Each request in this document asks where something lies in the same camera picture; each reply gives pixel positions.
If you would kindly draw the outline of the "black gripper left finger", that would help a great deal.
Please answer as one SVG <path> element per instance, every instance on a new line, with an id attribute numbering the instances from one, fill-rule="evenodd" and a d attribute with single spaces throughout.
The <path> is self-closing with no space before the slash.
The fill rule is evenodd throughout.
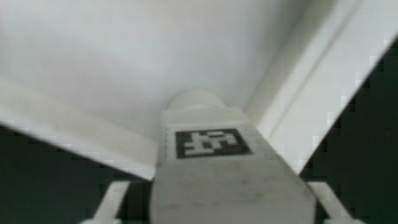
<path id="1" fill-rule="evenodd" d="M 123 224 L 149 224 L 149 199 L 153 183 L 135 181 L 123 198 L 117 218 Z"/>

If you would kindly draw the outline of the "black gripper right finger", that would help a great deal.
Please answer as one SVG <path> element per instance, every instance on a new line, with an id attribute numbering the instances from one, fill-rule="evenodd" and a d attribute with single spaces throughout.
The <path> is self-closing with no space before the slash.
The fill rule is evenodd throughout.
<path id="1" fill-rule="evenodd" d="M 329 186 L 325 182 L 309 182 L 308 186 L 315 195 L 315 224 L 325 224 L 325 221 L 331 218 L 325 206 Z"/>

